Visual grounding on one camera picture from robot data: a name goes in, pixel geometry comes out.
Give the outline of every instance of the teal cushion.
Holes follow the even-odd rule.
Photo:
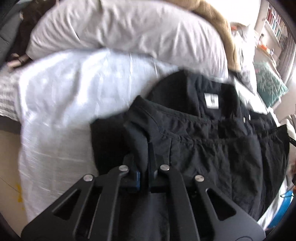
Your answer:
[[[266,62],[254,63],[257,78],[257,92],[267,107],[272,107],[277,100],[288,92],[280,77],[273,72]]]

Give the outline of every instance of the pillow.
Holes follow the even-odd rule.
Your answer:
[[[35,60],[66,49],[101,47],[228,77],[224,46],[214,27],[162,1],[63,0],[38,22],[26,53]]]
[[[281,96],[288,92],[288,88],[266,62],[254,63],[254,67],[258,94],[266,107],[272,107]]]
[[[238,79],[244,84],[253,94],[257,93],[257,80],[255,69],[253,66],[253,58],[255,54],[255,41],[248,41],[239,34],[239,31],[233,31],[232,36],[237,46],[238,55],[240,57],[240,64],[242,71],[238,73]]]

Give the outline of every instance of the beige floor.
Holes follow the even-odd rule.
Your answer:
[[[20,235],[27,224],[17,168],[20,136],[0,131],[0,213]]]

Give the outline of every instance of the brown blanket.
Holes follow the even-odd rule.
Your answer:
[[[238,52],[231,35],[229,22],[213,6],[203,0],[166,0],[179,5],[187,10],[193,11],[210,22],[220,34],[228,62],[228,69],[240,72]]]

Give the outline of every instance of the clothing label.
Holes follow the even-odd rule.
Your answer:
[[[219,96],[205,93],[205,102],[209,109],[219,109]]]

